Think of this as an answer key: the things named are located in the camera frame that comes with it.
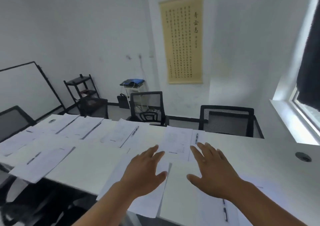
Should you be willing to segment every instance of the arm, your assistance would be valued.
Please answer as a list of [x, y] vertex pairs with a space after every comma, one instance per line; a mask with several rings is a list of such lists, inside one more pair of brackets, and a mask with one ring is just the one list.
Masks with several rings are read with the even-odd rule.
[[157, 164], [165, 153], [154, 155], [157, 149], [158, 145], [135, 156], [122, 179], [73, 226], [118, 226], [134, 199], [149, 194], [166, 179], [166, 171], [156, 175]]
[[242, 180], [220, 150], [209, 143], [198, 143], [202, 154], [193, 146], [202, 178], [187, 179], [204, 193], [232, 202], [254, 226], [306, 226], [264, 195], [253, 184]]

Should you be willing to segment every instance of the whiteboard frame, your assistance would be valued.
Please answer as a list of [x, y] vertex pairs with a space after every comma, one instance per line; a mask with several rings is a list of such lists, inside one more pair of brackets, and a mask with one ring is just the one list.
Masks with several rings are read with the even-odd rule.
[[63, 108], [63, 110], [65, 111], [66, 110], [66, 107], [64, 106], [64, 104], [62, 103], [61, 99], [59, 98], [58, 94], [56, 93], [56, 91], [54, 90], [53, 86], [51, 85], [50, 81], [48, 80], [48, 78], [46, 77], [45, 73], [42, 71], [41, 67], [39, 65], [37, 65], [36, 62], [28, 62], [28, 63], [24, 63], [24, 64], [20, 64], [18, 66], [14, 66], [14, 67], [8, 67], [8, 68], [5, 68], [5, 69], [2, 69], [0, 70], [0, 72], [2, 71], [6, 71], [6, 70], [10, 70], [10, 69], [13, 69], [13, 68], [18, 68], [18, 67], [21, 67], [21, 66], [25, 66], [25, 65], [30, 65], [30, 64], [34, 64], [37, 69], [39, 70], [39, 72], [41, 73], [41, 75], [43, 76], [43, 78], [46, 80], [48, 86], [50, 87], [50, 89], [52, 90], [52, 92], [54, 93], [54, 95], [56, 96], [56, 98], [58, 99], [58, 101], [60, 102], [61, 105], [59, 105], [58, 107], [54, 108], [53, 110], [49, 111], [48, 113], [42, 115], [41, 117], [39, 117], [38, 119], [36, 119], [35, 121], [38, 122], [40, 120], [42, 120], [43, 118], [45, 118], [46, 116], [50, 115], [51, 113], [53, 113], [54, 111], [60, 109], [60, 108]]

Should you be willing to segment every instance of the black bag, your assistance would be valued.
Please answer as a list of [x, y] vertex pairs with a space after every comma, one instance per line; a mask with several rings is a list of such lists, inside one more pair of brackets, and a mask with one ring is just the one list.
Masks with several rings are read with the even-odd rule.
[[130, 109], [129, 103], [128, 103], [128, 99], [127, 99], [126, 95], [120, 94], [119, 96], [117, 96], [117, 98], [118, 98], [118, 102], [119, 102], [119, 107], [120, 108]]

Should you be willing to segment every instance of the black curtain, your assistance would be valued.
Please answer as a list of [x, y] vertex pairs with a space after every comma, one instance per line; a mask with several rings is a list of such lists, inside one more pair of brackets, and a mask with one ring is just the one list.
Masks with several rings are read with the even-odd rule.
[[298, 101], [320, 111], [320, 7], [315, 11], [313, 23], [304, 50], [297, 78]]

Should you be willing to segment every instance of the hand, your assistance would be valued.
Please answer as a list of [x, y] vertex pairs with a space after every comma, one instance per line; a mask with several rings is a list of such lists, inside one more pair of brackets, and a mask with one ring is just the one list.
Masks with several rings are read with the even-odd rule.
[[157, 164], [165, 154], [156, 153], [158, 145], [150, 147], [142, 154], [135, 156], [127, 166], [120, 182], [127, 184], [135, 197], [144, 196], [155, 190], [167, 177], [163, 171], [156, 175]]
[[188, 174], [187, 179], [209, 196], [229, 200], [230, 194], [242, 179], [220, 150], [215, 150], [209, 143], [197, 145], [203, 155], [194, 146], [190, 148], [198, 162], [202, 178]]

